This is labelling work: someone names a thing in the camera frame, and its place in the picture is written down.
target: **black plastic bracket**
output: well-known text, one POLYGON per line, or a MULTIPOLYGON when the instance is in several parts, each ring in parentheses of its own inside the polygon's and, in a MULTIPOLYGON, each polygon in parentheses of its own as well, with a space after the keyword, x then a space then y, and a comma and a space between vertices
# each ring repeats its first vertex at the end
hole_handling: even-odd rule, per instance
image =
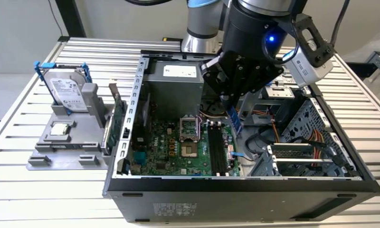
POLYGON ((273 18, 273 20, 278 23, 278 27, 297 39, 298 47, 306 57, 309 64, 313 67, 322 66, 324 63, 332 58, 334 49, 332 45, 324 41, 312 22, 310 16, 302 13, 298 14, 296 16, 294 25, 290 23, 289 16, 273 18), (308 41, 302 35, 304 30, 308 30, 312 35, 312 39, 316 44, 314 50, 309 47, 308 41))
POLYGON ((361 80, 371 77, 371 75, 377 70, 377 67, 373 63, 346 62, 346 65, 353 70, 355 74, 360 77, 361 80))
POLYGON ((61 36, 61 37, 58 37, 57 42, 68 42, 69 39, 70 39, 70 37, 61 36))
POLYGON ((74 0, 54 0, 70 37, 86 37, 74 0))

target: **metal case frame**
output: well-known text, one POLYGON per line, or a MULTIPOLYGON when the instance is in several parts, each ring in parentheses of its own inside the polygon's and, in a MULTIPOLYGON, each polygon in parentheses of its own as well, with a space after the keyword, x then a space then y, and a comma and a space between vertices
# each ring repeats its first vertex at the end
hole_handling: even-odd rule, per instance
POLYGON ((158 52, 141 55, 120 144, 112 156, 102 193, 112 196, 128 222, 320 221, 380 193, 380 186, 314 85, 310 86, 312 96, 363 180, 342 181, 332 177, 194 178, 121 175, 129 166, 126 158, 132 156, 129 141, 140 85, 150 59, 156 57, 202 60, 197 54, 158 52))

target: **green circuit board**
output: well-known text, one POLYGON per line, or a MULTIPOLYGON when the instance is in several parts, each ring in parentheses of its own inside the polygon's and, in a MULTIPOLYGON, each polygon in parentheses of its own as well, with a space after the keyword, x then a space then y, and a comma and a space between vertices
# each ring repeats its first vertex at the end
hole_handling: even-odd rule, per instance
MULTIPOLYGON (((146 149, 145 164, 133 166, 133 175, 186 175, 186 176, 210 176, 210 157, 208 149, 208 133, 206 125, 200 126, 200 140, 197 143, 180 142, 180 123, 154 121, 150 130, 150 143, 146 149), (182 151, 181 147, 192 144, 196 148, 196 154, 182 151)), ((228 139, 230 128, 222 127, 222 137, 228 139)), ((228 146, 224 146, 222 153, 226 155, 228 146)), ((236 160, 232 164, 233 168, 228 170, 229 176, 238 176, 238 166, 236 160)))

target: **orange wire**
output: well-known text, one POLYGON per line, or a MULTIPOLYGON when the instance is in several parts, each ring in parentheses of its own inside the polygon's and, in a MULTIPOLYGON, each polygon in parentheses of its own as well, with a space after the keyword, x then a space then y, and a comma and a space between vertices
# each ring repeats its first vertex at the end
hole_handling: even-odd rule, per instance
POLYGON ((273 132, 274 132, 274 142, 280 142, 280 139, 278 139, 278 134, 277 134, 277 130, 276 130, 276 125, 274 125, 274 115, 272 115, 272 128, 273 128, 273 132))
MULTIPOLYGON (((316 129, 312 130, 312 134, 313 134, 314 141, 317 141, 317 130, 316 129)), ((317 149, 316 149, 316 147, 314 147, 313 159, 317 159, 317 149)))

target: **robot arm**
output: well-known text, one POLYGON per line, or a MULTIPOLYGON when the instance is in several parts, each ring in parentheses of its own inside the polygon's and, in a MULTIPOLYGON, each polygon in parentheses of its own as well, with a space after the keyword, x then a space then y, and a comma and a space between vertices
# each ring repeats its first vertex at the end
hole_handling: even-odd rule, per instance
MULTIPOLYGON (((126 1, 154 5, 169 0, 126 1)), ((181 51, 216 54, 200 67, 226 110, 282 73, 281 65, 286 65, 300 87, 330 71, 333 46, 302 14, 305 4, 306 0, 188 0, 188 35, 181 51), (220 49, 218 30, 225 31, 220 49), (278 60, 286 34, 296 40, 296 49, 278 60)))
POLYGON ((305 3, 305 0, 232 1, 221 49, 216 58, 201 65, 204 80, 220 95, 226 110, 246 92, 257 92, 282 73, 282 64, 300 87, 330 71, 333 47, 318 34, 310 17, 301 13, 305 3), (309 40, 302 31, 309 32, 309 40), (286 34, 296 39, 296 49, 277 60, 286 34))

